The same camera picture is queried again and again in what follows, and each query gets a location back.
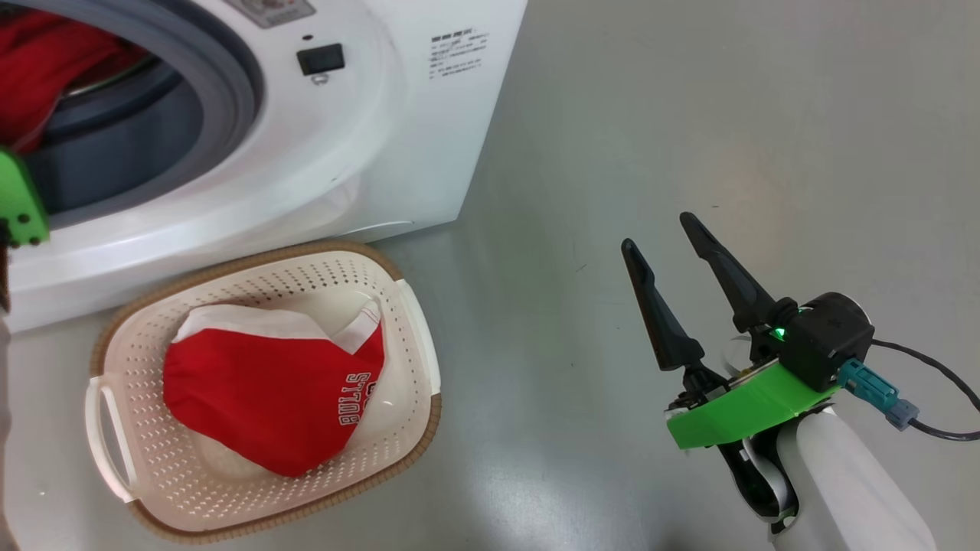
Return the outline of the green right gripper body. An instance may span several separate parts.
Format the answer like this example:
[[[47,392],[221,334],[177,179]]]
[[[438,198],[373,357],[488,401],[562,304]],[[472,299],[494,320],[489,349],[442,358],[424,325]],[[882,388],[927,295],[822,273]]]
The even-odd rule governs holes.
[[[822,408],[838,390],[815,392],[774,360],[708,393],[696,406],[671,406],[666,428],[681,450],[715,448],[746,505],[767,524],[797,512],[798,500],[774,449],[782,425]]]

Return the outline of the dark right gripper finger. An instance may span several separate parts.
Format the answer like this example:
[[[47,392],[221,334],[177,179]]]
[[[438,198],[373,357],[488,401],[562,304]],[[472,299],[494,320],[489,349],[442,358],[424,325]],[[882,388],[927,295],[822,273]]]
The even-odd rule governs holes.
[[[750,275],[731,251],[691,212],[679,216],[680,223],[697,257],[711,268],[733,310],[733,324],[741,334],[769,323],[775,300]]]
[[[704,349],[686,334],[658,292],[655,274],[633,240],[622,241],[622,257],[659,370],[703,366]]]

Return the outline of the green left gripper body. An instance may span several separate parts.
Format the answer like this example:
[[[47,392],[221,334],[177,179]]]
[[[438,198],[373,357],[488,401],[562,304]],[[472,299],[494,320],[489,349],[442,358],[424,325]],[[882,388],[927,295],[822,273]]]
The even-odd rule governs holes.
[[[34,179],[17,154],[1,150],[2,234],[10,247],[38,246],[50,239],[45,206]]]

